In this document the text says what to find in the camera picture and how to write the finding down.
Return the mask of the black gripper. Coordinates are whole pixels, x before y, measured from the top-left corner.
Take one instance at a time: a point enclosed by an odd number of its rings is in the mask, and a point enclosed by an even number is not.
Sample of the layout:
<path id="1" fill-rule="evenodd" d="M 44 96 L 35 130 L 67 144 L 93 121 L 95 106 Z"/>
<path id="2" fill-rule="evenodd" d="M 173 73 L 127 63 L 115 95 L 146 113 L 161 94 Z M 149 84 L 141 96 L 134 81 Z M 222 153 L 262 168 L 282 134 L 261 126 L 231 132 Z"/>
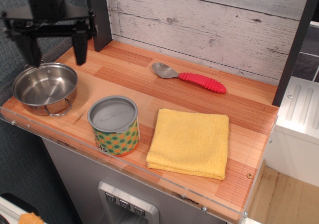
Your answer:
<path id="1" fill-rule="evenodd" d="M 33 67 L 39 67 L 42 58 L 36 37 L 72 37 L 76 63 L 83 65 L 87 39 L 97 35 L 95 13 L 65 0 L 28 0 L 26 6 L 1 11 L 0 18 Z"/>

